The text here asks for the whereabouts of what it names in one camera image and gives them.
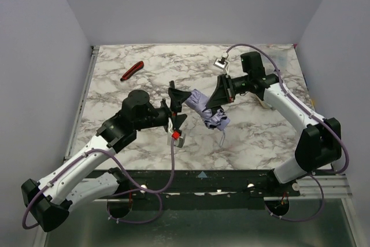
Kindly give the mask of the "lavender umbrella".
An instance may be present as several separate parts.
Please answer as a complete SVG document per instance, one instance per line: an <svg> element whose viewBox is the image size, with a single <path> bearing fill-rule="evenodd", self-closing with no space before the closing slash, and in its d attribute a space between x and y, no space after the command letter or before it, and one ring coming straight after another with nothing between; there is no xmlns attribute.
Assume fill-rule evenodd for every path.
<svg viewBox="0 0 370 247"><path fill-rule="evenodd" d="M208 129L217 129L223 133L219 142L219 146L222 147L225 141L225 129L230 123L230 119L221 106L207 108L206 104L208 101L208 96L197 89L193 89L191 95L185 100L185 104L200 115Z"/></svg>

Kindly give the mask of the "beige umbrella sleeve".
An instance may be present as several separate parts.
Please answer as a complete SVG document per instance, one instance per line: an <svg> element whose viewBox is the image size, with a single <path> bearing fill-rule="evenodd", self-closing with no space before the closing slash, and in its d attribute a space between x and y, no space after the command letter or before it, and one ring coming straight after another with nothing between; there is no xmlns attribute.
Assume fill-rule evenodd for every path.
<svg viewBox="0 0 370 247"><path fill-rule="evenodd" d="M265 109L270 109L270 110L275 110L275 108L270 105L269 103L265 102L264 100L261 100L260 98L257 97L257 100L259 101L259 103L261 104L261 106Z"/></svg>

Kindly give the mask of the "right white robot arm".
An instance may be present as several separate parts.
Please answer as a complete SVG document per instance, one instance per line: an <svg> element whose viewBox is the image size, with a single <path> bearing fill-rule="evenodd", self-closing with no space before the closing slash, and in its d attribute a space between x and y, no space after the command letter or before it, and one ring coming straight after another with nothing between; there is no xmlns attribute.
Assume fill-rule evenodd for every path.
<svg viewBox="0 0 370 247"><path fill-rule="evenodd" d="M240 56L244 76L230 77L227 56L215 61L223 74L217 77L216 88L206 104L213 109L235 101L238 94L253 93L259 100L276 109L300 135L292 158L273 169L269 176L273 185L285 184L341 158L339 144L341 125L335 118L326 119L311 110L280 82L275 73L266 74L260 53L252 51Z"/></svg>

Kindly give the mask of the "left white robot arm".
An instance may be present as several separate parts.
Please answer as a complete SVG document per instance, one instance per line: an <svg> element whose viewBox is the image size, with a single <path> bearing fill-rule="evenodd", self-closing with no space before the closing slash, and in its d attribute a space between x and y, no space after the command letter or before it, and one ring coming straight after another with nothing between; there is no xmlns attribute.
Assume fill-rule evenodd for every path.
<svg viewBox="0 0 370 247"><path fill-rule="evenodd" d="M136 140L138 131L164 127L171 149L175 147L176 142L183 143L184 137L180 127L187 116L181 111L191 92L170 87L168 95L171 103L167 104L163 99L160 107L155 108L147 92L131 91L122 101L121 109L101 125L96 135L76 155L40 180L26 180L21 185L26 206L22 227L30 230L41 226L45 232L52 231L59 227L70 211L79 204L119 195L117 190L122 183L134 186L126 191L127 194L144 191L159 196L165 192L174 179L173 169L168 183L157 190L148 189L136 182L121 163L117 163L118 167L102 178L86 184L82 184L82 180L107 159L116 161L116 155Z"/></svg>

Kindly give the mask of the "red black utility knife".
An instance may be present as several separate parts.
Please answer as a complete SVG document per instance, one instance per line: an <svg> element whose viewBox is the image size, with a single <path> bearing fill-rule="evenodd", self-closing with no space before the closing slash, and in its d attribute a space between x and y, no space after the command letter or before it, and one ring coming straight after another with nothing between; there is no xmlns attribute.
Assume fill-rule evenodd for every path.
<svg viewBox="0 0 370 247"><path fill-rule="evenodd" d="M126 73L124 73L121 76L120 81L124 82L124 81L130 79L131 76L133 76L135 73L137 73L137 71L140 71L143 68L144 68L144 62L143 61L137 62Z"/></svg>

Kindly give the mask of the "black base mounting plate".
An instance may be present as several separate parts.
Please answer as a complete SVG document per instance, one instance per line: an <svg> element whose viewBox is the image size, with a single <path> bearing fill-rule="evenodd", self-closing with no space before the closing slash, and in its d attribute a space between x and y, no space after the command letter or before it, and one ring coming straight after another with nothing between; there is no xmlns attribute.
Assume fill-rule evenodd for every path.
<svg viewBox="0 0 370 247"><path fill-rule="evenodd" d="M298 197L296 180L283 185L270 183L269 170L176 170L170 180L169 170L130 170L140 185L160 194L163 208L170 210L264 208L264 198L279 200ZM108 201L118 208L154 210L159 201L155 195L138 189L118 169L95 170L72 189L66 197L69 211L95 200Z"/></svg>

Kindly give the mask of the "aluminium extrusion frame rail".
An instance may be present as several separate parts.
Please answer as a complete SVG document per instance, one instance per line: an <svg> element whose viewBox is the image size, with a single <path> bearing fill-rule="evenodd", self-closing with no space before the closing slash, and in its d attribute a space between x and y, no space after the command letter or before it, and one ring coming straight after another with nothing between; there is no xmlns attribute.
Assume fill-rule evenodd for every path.
<svg viewBox="0 0 370 247"><path fill-rule="evenodd" d="M297 181L299 193L302 198L321 199L324 193L325 199L351 198L352 191L345 175L316 176L317 182L310 177Z"/></svg>

